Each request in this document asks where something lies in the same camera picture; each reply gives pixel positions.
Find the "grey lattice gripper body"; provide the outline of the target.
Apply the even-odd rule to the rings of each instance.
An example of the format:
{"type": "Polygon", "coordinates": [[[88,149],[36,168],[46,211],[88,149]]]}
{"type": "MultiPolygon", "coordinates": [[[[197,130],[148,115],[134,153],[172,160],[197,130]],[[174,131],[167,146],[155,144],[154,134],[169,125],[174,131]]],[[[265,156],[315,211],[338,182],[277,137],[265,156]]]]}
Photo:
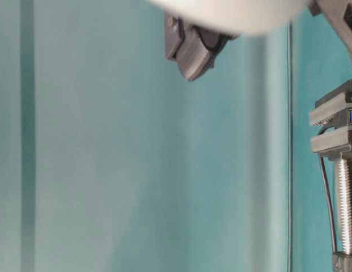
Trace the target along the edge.
{"type": "Polygon", "coordinates": [[[312,16],[322,14],[346,47],[352,63],[352,0],[307,1],[312,16]]]}

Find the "white blurred robot arm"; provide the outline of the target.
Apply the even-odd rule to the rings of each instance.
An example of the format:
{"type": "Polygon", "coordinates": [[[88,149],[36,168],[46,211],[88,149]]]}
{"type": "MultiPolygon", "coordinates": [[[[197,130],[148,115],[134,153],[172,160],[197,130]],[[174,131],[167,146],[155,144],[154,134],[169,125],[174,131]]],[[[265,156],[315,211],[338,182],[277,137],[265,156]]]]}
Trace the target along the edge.
{"type": "Polygon", "coordinates": [[[153,1],[192,23],[229,34],[265,34],[304,8],[323,15],[346,46],[352,62],[352,1],[153,1]]]}

